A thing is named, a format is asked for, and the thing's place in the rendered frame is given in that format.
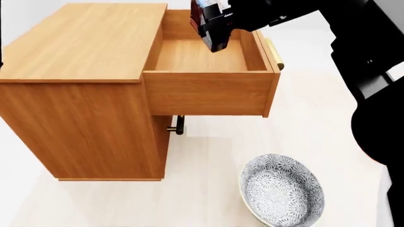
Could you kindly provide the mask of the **wooden cabinet body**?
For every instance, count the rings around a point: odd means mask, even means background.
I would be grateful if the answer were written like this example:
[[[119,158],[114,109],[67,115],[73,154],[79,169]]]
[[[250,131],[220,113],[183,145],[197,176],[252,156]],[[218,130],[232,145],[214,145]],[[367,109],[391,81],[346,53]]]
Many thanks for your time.
[[[3,50],[0,117],[61,181],[159,181],[143,70],[165,3],[68,3]]]

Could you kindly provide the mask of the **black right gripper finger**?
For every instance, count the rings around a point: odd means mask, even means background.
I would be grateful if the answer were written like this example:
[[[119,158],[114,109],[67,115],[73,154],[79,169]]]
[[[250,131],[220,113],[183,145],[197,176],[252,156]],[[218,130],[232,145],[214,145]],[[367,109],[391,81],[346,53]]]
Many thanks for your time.
[[[209,5],[207,7],[204,7],[202,9],[202,15],[203,18],[205,19],[205,23],[207,24],[211,20],[214,20],[216,18],[222,18],[227,15],[232,14],[232,9],[231,7],[228,7],[226,9],[221,9],[220,5],[218,3],[214,3],[212,5]]]
[[[217,36],[213,39],[229,40],[232,30],[234,29],[233,22],[218,22],[218,23],[200,23],[198,24],[198,35],[205,38],[208,35]]]

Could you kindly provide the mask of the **blue white patterned bowl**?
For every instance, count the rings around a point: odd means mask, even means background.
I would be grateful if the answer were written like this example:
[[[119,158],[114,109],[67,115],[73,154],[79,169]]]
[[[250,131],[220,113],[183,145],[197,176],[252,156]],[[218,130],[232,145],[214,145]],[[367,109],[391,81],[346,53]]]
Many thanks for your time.
[[[262,154],[241,170],[239,190],[249,211],[269,227],[311,227],[325,199],[315,175],[282,154]]]

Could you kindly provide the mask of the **chocolate pudding box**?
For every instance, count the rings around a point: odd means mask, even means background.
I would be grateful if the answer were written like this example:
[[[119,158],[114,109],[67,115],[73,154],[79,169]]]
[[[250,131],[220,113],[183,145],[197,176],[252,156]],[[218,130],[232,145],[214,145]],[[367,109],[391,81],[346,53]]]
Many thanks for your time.
[[[214,3],[218,3],[220,7],[223,5],[221,0],[191,0],[191,12],[190,12],[190,24],[198,34],[198,24],[205,23],[205,19],[202,15],[202,9]],[[226,16],[222,18],[216,18],[209,23],[226,22]],[[205,38],[201,38],[205,45],[211,52],[218,52],[226,48],[229,40],[213,39],[217,36],[208,35]]]

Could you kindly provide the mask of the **open wooden drawer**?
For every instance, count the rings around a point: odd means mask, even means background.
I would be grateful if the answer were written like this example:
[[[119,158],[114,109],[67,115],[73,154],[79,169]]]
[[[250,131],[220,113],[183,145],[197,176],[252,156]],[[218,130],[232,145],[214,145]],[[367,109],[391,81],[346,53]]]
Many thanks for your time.
[[[189,11],[168,9],[142,75],[153,115],[267,117],[280,70],[261,32],[232,32],[226,49],[210,52]]]

